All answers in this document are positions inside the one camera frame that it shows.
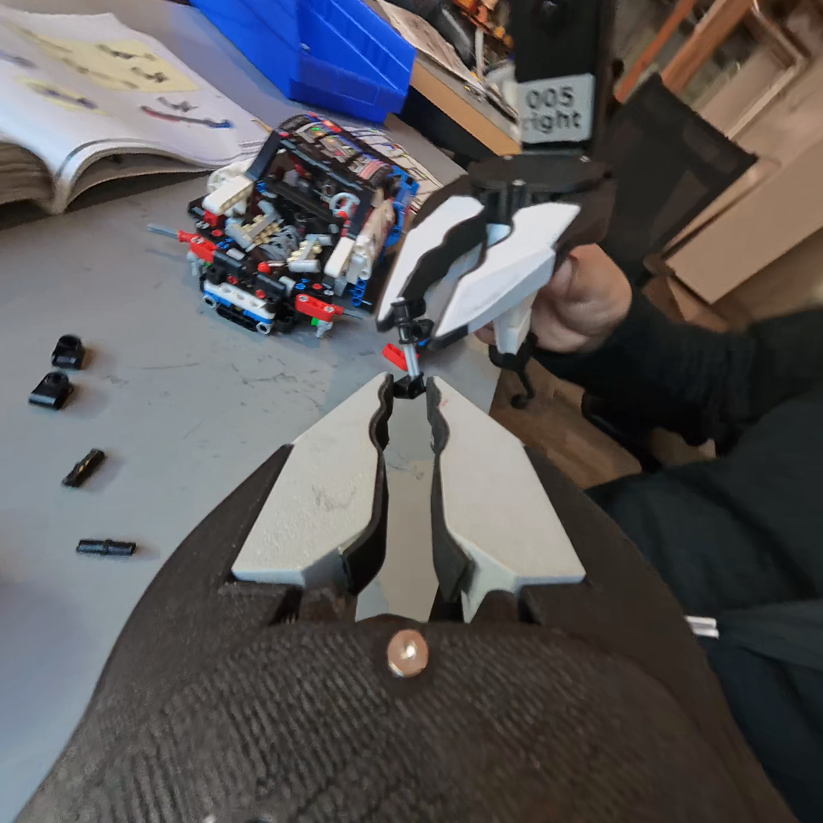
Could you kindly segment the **person's right forearm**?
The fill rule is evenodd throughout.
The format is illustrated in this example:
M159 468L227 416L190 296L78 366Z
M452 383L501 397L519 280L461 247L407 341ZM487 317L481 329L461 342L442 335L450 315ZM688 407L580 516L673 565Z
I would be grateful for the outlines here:
M553 375L689 445L728 447L768 413L821 393L822 311L767 318L742 332L675 323L640 292L591 351L537 351Z

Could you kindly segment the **toy brick race car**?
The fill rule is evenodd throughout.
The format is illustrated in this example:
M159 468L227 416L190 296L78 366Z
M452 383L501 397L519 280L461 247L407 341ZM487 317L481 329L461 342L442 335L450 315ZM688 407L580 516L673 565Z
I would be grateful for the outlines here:
M358 317L439 181L378 129L306 112L281 122L251 160L211 173L180 243L203 303L263 336L310 325L323 338Z

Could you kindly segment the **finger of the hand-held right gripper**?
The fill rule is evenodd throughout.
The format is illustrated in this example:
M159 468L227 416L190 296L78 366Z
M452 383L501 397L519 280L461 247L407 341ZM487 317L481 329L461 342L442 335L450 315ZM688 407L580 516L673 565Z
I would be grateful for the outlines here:
M406 303L413 319L438 324L455 299L457 281L475 269L487 244L488 205L468 195L452 196L417 221L397 253L375 310L380 332L399 326L393 305Z
M546 202L518 211L509 233L451 284L430 345L446 347L491 324L498 351L520 350L536 294L554 272L557 244L581 209L576 202Z

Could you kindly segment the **shiny sticker sheet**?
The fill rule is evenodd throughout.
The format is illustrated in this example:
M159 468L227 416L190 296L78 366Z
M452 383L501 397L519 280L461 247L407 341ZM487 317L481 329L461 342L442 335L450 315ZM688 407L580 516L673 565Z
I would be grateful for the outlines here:
M457 16L441 2L378 1L389 23L418 52L437 64L478 100L488 103L510 123L517 121L516 111L472 69L477 67L474 40L458 23Z

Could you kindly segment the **blue plastic bin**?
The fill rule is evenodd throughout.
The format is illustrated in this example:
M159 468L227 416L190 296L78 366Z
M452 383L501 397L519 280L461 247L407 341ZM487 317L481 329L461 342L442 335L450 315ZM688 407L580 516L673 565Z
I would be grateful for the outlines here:
M416 49L361 1L191 1L285 97L383 123L400 114Z

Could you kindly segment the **person's right hand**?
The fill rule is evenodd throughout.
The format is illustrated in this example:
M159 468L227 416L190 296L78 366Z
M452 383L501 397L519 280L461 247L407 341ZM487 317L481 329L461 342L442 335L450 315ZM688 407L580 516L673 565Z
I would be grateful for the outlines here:
M625 320L631 303L631 284L616 263L599 245L581 245L536 294L531 331L542 351L592 351Z

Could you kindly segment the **person's black jacket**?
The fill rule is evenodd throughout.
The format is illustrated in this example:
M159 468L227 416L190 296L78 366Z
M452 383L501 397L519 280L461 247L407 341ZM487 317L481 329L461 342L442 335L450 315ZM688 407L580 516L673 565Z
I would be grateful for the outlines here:
M821 821L821 393L768 413L717 457L590 496L688 616L736 723L800 821Z

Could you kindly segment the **open instruction book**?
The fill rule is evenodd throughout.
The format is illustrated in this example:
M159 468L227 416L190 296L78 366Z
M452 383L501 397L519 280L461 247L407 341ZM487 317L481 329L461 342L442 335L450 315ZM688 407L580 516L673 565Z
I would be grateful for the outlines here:
M1 8L1 203L66 211L103 183L249 163L267 129L114 14Z

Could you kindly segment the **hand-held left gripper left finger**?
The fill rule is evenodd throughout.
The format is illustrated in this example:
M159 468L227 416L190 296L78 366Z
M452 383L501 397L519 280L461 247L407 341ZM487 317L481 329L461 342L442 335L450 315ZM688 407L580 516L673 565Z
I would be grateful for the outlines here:
M386 552L384 372L300 435L231 568L239 581L360 594Z

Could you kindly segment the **black office chair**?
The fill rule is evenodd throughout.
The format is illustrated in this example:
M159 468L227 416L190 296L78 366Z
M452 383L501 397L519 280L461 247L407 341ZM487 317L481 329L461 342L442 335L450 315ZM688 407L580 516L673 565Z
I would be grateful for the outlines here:
M758 161L650 75L607 120L599 143L616 180L602 249L638 291L667 245Z

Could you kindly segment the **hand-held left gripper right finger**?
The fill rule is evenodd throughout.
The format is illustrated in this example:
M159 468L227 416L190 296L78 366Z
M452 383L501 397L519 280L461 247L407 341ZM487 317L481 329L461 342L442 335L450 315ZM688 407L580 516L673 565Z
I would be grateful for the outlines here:
M469 623L491 592L578 584L585 570L523 443L440 377L427 383L433 564Z

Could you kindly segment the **grey axle with black connectors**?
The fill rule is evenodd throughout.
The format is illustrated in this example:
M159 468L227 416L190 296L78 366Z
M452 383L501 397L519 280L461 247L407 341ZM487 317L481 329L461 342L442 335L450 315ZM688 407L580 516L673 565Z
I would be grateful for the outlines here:
M408 301L404 298L394 300L392 303L392 318L398 334L397 344L414 344L419 350L427 346L431 331L434 327L432 321L418 317L421 311L426 308L422 300ZM421 373L412 377L405 372L405 376L396 380L393 384L394 396L405 399L415 399L426 390L424 375Z

